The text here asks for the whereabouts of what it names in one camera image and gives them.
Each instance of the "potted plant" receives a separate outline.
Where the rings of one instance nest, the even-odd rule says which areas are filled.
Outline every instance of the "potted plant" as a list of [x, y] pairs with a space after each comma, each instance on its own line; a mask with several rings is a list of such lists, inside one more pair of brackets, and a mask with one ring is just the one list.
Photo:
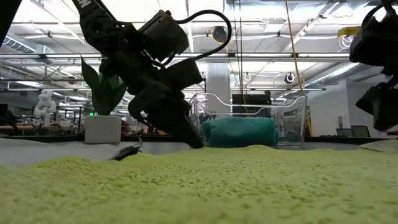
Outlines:
[[81, 59], [81, 74], [91, 88], [91, 99], [98, 116], [87, 116], [85, 119], [86, 143], [116, 143], [121, 137], [121, 118], [110, 116], [126, 92], [126, 85], [117, 76], [107, 77], [97, 74]]

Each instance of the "yellow-green granular surface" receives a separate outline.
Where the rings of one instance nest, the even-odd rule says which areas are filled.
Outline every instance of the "yellow-green granular surface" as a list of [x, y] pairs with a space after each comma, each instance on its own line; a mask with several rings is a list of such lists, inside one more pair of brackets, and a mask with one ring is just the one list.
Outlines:
[[398, 154], [198, 149], [0, 168], [0, 223], [398, 223]]

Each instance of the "white robot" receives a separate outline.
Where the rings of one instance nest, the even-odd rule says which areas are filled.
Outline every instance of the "white robot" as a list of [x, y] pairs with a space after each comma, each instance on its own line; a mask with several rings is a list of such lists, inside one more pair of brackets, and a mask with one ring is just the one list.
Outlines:
[[34, 126], [41, 124], [40, 119], [43, 122], [43, 126], [50, 126], [50, 113], [54, 113], [56, 110], [56, 103], [51, 100], [53, 92], [51, 90], [42, 90], [39, 95], [39, 102], [35, 107], [35, 119], [32, 121]]

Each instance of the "chair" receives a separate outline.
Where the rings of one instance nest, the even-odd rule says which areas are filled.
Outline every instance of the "chair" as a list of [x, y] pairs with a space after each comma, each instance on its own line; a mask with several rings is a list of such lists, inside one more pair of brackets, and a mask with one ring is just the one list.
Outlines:
[[354, 131], [351, 128], [336, 128], [337, 136], [354, 137]]
[[351, 129], [354, 132], [355, 137], [360, 138], [370, 138], [371, 134], [369, 133], [369, 129], [365, 125], [352, 125]]

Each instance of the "ceiling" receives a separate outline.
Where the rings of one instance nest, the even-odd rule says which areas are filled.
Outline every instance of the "ceiling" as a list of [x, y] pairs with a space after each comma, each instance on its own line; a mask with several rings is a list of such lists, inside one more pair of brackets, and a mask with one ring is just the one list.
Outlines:
[[[72, 0], [42, 0], [44, 8], [39, 7], [37, 0], [23, 0], [9, 29], [8, 35], [26, 46], [36, 48], [44, 45], [56, 54], [98, 53], [84, 40], [79, 25], [79, 15]], [[169, 10], [174, 19], [184, 19], [203, 9], [214, 9], [223, 12], [232, 23], [235, 38], [228, 49], [221, 52], [291, 52], [289, 25], [284, 1], [241, 0], [103, 0], [106, 7], [117, 20], [132, 22], [140, 28], [159, 9]], [[368, 1], [289, 1], [289, 14], [292, 35], [295, 39], [296, 52], [314, 53], [347, 53], [349, 38], [337, 38], [340, 29], [347, 26], [360, 26], [363, 17], [373, 8]], [[379, 10], [376, 17], [382, 18], [385, 11]], [[273, 24], [273, 19], [282, 18], [280, 24]], [[224, 22], [214, 15], [197, 17], [189, 24], [182, 25], [190, 38], [190, 47], [186, 52], [202, 53], [216, 48], [211, 35], [215, 26], [225, 26]], [[18, 50], [2, 45], [0, 54], [21, 54]], [[26, 60], [6, 60], [15, 67], [32, 71], [31, 78], [41, 78], [52, 74], [51, 78], [81, 79], [79, 66], [58, 67], [42, 64], [41, 67], [24, 67]], [[208, 62], [198, 62], [201, 71], [206, 72]], [[239, 73], [237, 62], [228, 62], [231, 74]], [[304, 80], [311, 80], [321, 72], [336, 65], [333, 62], [299, 62], [298, 71]], [[296, 74], [293, 62], [245, 61], [241, 64], [246, 75], [243, 84], [250, 86], [284, 86], [284, 75]], [[71, 88], [62, 83], [62, 87]], [[84, 87], [84, 82], [75, 86]]]

